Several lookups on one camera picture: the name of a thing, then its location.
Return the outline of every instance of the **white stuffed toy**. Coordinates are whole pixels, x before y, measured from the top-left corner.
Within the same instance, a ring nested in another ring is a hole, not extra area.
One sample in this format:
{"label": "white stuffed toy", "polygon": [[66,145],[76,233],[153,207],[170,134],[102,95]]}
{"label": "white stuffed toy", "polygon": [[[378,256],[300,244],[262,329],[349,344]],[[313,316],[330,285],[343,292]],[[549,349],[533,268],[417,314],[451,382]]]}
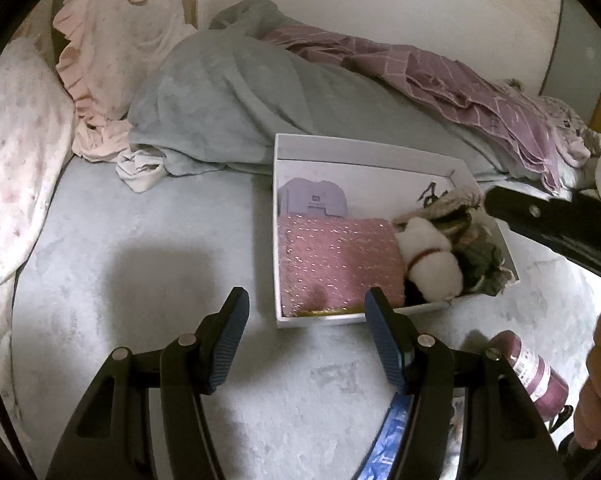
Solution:
{"label": "white stuffed toy", "polygon": [[451,242],[424,218],[412,218],[395,235],[405,261],[405,276],[429,303],[452,300],[460,295],[463,277]]}

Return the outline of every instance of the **mattress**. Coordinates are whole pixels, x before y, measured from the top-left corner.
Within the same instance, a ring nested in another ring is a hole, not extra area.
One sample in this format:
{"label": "mattress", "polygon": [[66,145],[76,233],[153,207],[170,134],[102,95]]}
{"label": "mattress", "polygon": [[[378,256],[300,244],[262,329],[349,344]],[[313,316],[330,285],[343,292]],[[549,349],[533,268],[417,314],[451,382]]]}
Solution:
{"label": "mattress", "polygon": [[[70,162],[14,301],[16,397],[39,475],[112,349],[166,346],[215,312],[234,285],[250,294],[250,319],[227,383],[203,399],[226,478],[354,475],[394,390],[365,324],[276,329],[271,206],[264,175],[167,178],[135,194],[111,166]],[[452,348],[514,330],[560,371],[575,403],[601,280],[505,235],[519,284],[413,320]],[[159,478],[168,479],[156,392],[151,410]]]}

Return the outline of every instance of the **gray blanket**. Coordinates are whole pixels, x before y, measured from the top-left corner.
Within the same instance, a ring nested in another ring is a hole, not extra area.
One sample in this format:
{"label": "gray blanket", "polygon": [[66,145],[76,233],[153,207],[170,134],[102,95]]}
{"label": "gray blanket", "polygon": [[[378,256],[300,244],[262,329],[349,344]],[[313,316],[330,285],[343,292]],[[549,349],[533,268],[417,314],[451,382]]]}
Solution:
{"label": "gray blanket", "polygon": [[376,80],[259,40],[295,22],[268,0],[223,10],[173,49],[130,107],[130,143],[165,153],[173,175],[271,171],[278,133],[372,140],[464,160],[478,181],[504,169],[483,136]]}

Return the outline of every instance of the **human hand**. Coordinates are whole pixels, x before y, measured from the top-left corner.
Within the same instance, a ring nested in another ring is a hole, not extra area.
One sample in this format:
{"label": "human hand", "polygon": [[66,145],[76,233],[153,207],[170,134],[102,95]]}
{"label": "human hand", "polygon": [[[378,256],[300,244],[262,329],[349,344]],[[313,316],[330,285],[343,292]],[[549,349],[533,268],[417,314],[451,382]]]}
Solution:
{"label": "human hand", "polygon": [[573,416],[575,439],[583,449],[594,449],[601,440],[601,315],[593,342],[594,347],[587,356],[589,378]]}

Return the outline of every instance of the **gray panel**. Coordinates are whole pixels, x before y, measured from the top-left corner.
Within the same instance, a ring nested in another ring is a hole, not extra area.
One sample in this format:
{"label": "gray panel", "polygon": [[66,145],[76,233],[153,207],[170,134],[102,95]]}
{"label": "gray panel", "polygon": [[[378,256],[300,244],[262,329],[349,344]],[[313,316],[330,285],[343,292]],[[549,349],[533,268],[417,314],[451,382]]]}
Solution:
{"label": "gray panel", "polygon": [[601,30],[576,0],[563,0],[542,95],[557,97],[588,123],[601,90]]}

